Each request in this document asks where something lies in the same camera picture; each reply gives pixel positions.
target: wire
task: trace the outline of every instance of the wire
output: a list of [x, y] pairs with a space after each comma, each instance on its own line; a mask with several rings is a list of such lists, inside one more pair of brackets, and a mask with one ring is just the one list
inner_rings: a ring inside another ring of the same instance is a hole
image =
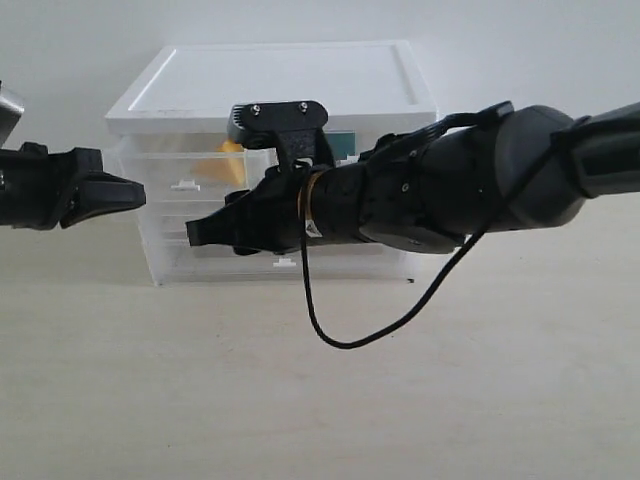
[[334, 348], [338, 348], [340, 350], [352, 350], [355, 348], [361, 348], [365, 345], [369, 345], [370, 343], [375, 342], [376, 340], [380, 340], [383, 337], [395, 332], [399, 328], [404, 327], [407, 323], [409, 323], [415, 316], [420, 313], [420, 311], [425, 307], [427, 303], [433, 298], [435, 293], [438, 291], [442, 283], [449, 276], [451, 271], [460, 263], [460, 261], [469, 253], [469, 251], [480, 241], [480, 239], [489, 231], [493, 223], [505, 213], [509, 205], [520, 195], [524, 189], [531, 183], [531, 181], [535, 178], [535, 176], [544, 168], [544, 166], [551, 160], [554, 155], [554, 149], [550, 147], [547, 149], [540, 157], [533, 162], [527, 170], [523, 173], [520, 179], [513, 185], [511, 190], [505, 195], [502, 202], [496, 206], [496, 208], [488, 215], [487, 219], [480, 225], [478, 230], [474, 232], [467, 241], [460, 247], [460, 249], [451, 256], [449, 261], [445, 264], [445, 266], [440, 270], [440, 272], [436, 275], [434, 280], [431, 282], [431, 285], [424, 292], [422, 297], [416, 302], [416, 304], [400, 319], [391, 323], [390, 325], [378, 330], [377, 332], [372, 333], [360, 340], [355, 340], [352, 342], [341, 342], [336, 340], [322, 329], [318, 322], [318, 318], [316, 316], [315, 306], [313, 304], [313, 294], [311, 292], [311, 278], [309, 275], [309, 255], [307, 248], [307, 232], [306, 232], [306, 214], [307, 211], [307, 203], [308, 203], [308, 187], [309, 187], [309, 178], [311, 172], [302, 186], [301, 191], [301, 202], [299, 208], [299, 218], [300, 218], [300, 246], [301, 246], [301, 255], [302, 255], [302, 276], [304, 280], [304, 289], [305, 296], [307, 300], [307, 309], [309, 310], [309, 318], [311, 319], [311, 325], [315, 330], [316, 334], [327, 344]]

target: white wall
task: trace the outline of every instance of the white wall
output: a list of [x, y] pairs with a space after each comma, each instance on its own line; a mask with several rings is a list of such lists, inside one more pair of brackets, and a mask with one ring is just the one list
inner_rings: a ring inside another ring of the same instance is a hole
[[[444, 113], [640, 100], [636, 1], [371, 3], [1, 0], [1, 78], [29, 100], [10, 144], [109, 145], [104, 113], [167, 43], [409, 38]], [[351, 353], [297, 285], [150, 287], [129, 225], [3, 232], [0, 477], [637, 478], [638, 197], [487, 239]], [[360, 335], [426, 280], [321, 286], [319, 309]]]

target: white lid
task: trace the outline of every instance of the white lid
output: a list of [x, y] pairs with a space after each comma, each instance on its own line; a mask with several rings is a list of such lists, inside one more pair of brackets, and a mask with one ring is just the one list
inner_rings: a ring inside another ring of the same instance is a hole
[[317, 100], [328, 130], [384, 134], [432, 122], [406, 41], [164, 48], [107, 114], [112, 133], [226, 132], [238, 103]]

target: storage box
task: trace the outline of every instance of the storage box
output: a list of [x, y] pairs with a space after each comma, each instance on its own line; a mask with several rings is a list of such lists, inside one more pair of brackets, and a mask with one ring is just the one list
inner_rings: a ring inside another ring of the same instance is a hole
[[[230, 247], [190, 247], [184, 224], [222, 207], [227, 193], [255, 186], [275, 162], [271, 151], [217, 151], [231, 107], [308, 99], [327, 108], [325, 131], [341, 156], [436, 118], [402, 41], [168, 47], [114, 105], [107, 122], [121, 140], [105, 153], [105, 165], [145, 185], [148, 203], [137, 220], [156, 284], [299, 277], [298, 254], [239, 257]], [[203, 162], [218, 174], [203, 174]], [[230, 164], [242, 175], [234, 177]], [[315, 247], [310, 254], [314, 277], [417, 273], [411, 254], [377, 244]]]

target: yellow object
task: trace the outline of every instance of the yellow object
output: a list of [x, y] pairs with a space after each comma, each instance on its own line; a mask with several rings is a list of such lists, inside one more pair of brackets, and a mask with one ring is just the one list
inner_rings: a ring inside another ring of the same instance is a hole
[[[242, 153], [242, 145], [225, 140], [217, 150], [226, 153]], [[246, 184], [247, 175], [244, 169], [243, 158], [212, 158], [196, 163], [191, 169], [191, 173], [199, 177], [208, 177], [224, 183], [240, 187]]]

